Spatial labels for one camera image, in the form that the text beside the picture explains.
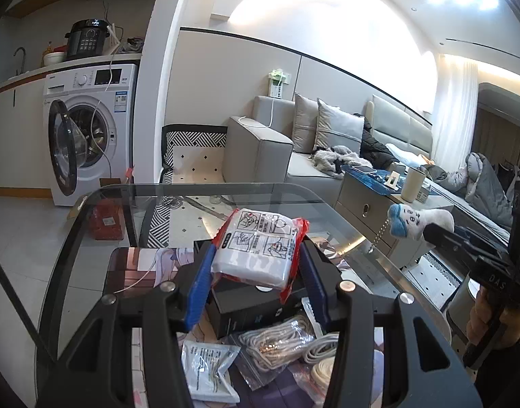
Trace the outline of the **person's right hand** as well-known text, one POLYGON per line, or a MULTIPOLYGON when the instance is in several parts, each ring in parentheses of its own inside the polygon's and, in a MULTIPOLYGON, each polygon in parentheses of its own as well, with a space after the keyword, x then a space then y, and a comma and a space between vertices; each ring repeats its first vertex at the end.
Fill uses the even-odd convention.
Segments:
MULTIPOLYGON (((480 286, 476 294, 476 302, 470 310, 466 325, 467 339, 477 345, 489 330, 488 323, 492 316, 489 304, 489 291, 480 286)), ((502 337, 495 343, 495 348, 507 348, 517 343, 520 338, 520 307, 506 307, 500 316, 501 325, 505 326, 502 337)))

